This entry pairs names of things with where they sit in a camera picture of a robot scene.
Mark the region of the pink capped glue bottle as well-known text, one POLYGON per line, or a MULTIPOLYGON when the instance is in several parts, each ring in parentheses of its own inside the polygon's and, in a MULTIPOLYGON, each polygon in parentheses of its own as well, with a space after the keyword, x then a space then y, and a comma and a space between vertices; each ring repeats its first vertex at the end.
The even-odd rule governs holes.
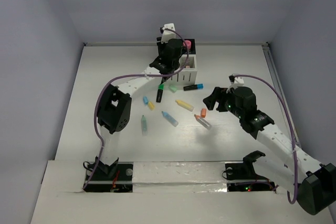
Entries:
POLYGON ((185 40, 185 41, 183 42, 183 47, 184 47, 185 49, 187 49, 187 50, 190 50, 191 47, 192 47, 192 42, 191 42, 190 40, 185 40))

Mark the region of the black blue capped highlighter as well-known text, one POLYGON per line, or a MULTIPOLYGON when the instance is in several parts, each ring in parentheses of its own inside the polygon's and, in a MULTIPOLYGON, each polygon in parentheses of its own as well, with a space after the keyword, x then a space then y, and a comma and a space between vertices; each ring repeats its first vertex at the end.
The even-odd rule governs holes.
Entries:
POLYGON ((184 86, 183 90, 184 91, 192 91, 192 90, 199 90, 199 89, 203 89, 203 84, 193 84, 193 85, 189 85, 189 86, 184 86))

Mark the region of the black green capped highlighter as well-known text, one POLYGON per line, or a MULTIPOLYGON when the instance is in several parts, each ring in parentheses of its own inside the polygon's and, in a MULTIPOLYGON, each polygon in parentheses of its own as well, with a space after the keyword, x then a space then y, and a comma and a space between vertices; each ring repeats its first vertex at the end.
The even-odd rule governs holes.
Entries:
POLYGON ((164 91, 164 84, 160 84, 157 89, 156 103, 161 103, 164 91))

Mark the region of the blue marker cap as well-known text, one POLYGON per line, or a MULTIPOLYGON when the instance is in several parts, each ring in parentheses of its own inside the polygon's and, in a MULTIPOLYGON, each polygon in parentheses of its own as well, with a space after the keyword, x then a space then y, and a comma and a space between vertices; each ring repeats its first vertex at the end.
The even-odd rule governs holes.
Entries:
POLYGON ((148 103, 149 103, 149 100, 148 100, 148 98, 146 96, 143 97, 143 103, 145 105, 148 105, 148 103))

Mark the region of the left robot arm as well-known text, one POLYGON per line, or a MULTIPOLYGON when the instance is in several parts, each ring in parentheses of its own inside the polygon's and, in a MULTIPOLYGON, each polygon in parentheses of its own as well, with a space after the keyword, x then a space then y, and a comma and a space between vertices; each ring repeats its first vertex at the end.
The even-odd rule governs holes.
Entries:
POLYGON ((159 55, 141 74, 129 74, 114 78, 99 94, 94 115, 94 130, 101 141, 101 149, 96 157, 93 176, 104 180, 115 178, 119 158, 115 154, 117 139, 114 134, 121 132, 128 124, 132 99, 178 74, 183 69, 180 58, 189 55, 193 47, 190 40, 171 38, 157 42, 159 55))

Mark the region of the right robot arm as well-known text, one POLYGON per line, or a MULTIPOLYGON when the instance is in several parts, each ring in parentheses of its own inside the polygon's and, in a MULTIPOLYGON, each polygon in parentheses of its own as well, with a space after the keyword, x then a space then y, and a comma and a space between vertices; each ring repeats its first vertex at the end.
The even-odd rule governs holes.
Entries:
POLYGON ((210 111, 230 112, 237 117, 242 129, 281 161, 276 164, 265 153, 254 151, 243 158, 241 171, 246 177, 273 180, 295 195, 300 207, 311 215, 335 202, 335 166, 322 164, 286 137, 274 120, 257 108, 252 89, 215 87, 203 102, 210 111))

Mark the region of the orange marker cap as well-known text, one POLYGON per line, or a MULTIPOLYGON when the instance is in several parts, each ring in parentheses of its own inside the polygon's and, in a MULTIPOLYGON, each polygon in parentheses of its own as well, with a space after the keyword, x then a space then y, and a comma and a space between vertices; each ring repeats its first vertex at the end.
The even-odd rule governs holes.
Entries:
POLYGON ((207 109, 206 109, 206 108, 202 108, 202 109, 201 109, 201 117, 202 117, 202 118, 205 118, 205 117, 206 117, 206 114, 207 114, 207 109))

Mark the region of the orange pastel highlighter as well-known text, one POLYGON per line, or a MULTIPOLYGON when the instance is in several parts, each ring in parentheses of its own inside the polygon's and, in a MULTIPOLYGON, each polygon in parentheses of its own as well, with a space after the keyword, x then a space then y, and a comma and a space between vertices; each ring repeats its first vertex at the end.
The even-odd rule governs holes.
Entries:
POLYGON ((194 117, 196 119, 196 121, 201 124, 203 127, 205 127, 207 130, 210 130, 212 128, 212 125, 207 122, 203 117, 201 117, 200 115, 196 115, 194 114, 194 117))

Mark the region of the black slatted organizer box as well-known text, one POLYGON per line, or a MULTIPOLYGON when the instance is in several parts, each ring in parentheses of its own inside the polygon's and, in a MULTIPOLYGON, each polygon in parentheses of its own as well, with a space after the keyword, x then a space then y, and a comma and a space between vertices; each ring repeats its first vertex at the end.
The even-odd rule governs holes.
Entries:
POLYGON ((161 43, 161 37, 157 38, 157 48, 159 55, 177 54, 186 55, 187 50, 190 55, 196 54, 195 39, 186 39, 186 45, 181 39, 170 39, 169 42, 161 43))

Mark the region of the white slatted organizer box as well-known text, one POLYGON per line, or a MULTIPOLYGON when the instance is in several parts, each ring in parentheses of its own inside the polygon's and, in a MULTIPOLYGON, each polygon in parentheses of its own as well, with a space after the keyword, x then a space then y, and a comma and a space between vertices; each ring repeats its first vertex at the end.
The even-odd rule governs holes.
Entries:
POLYGON ((165 84, 174 85, 177 87, 193 85, 196 82, 197 76, 197 60, 196 55, 189 55, 189 58, 186 59, 187 55, 183 55, 180 58, 180 66, 189 65, 190 68, 184 68, 180 73, 167 79, 165 84))

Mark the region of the green marker cap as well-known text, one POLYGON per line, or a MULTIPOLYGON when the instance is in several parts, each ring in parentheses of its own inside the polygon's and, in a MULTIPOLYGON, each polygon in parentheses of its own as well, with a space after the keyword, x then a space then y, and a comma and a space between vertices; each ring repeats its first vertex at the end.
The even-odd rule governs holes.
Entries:
POLYGON ((177 91, 177 87, 174 85, 169 85, 169 90, 173 93, 175 93, 177 91))

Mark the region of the yellow marker cap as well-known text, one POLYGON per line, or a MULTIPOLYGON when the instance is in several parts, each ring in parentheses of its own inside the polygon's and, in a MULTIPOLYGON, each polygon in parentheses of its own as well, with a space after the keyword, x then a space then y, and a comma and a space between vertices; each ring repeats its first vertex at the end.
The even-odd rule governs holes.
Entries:
POLYGON ((153 111, 155 108, 154 104, 151 101, 148 102, 148 107, 151 111, 153 111))

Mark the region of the green pastel highlighter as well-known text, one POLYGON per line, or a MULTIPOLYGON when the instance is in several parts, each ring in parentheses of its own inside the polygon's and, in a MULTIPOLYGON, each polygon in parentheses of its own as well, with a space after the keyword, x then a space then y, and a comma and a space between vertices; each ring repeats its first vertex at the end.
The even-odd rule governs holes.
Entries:
POLYGON ((142 135, 147 136, 148 134, 148 125, 147 125, 147 120, 144 115, 141 117, 141 130, 142 130, 142 135))

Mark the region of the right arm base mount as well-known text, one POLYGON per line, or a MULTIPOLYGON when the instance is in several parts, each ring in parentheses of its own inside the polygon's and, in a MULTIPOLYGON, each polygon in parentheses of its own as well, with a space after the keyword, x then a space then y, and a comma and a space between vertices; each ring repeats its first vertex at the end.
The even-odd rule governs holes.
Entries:
POLYGON ((254 151, 246 155, 241 162, 226 163, 222 177, 227 181, 229 192, 273 191, 277 186, 274 182, 261 175, 257 175, 253 164, 264 157, 261 151, 254 151))

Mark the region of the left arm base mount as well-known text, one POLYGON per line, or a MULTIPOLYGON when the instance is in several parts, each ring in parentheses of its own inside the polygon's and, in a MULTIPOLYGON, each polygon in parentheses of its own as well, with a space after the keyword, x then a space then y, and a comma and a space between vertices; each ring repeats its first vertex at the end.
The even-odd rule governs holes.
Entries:
POLYGON ((89 193, 131 193, 133 192, 133 163, 119 162, 119 159, 110 166, 102 161, 93 171, 94 162, 83 162, 86 170, 84 191, 89 193))

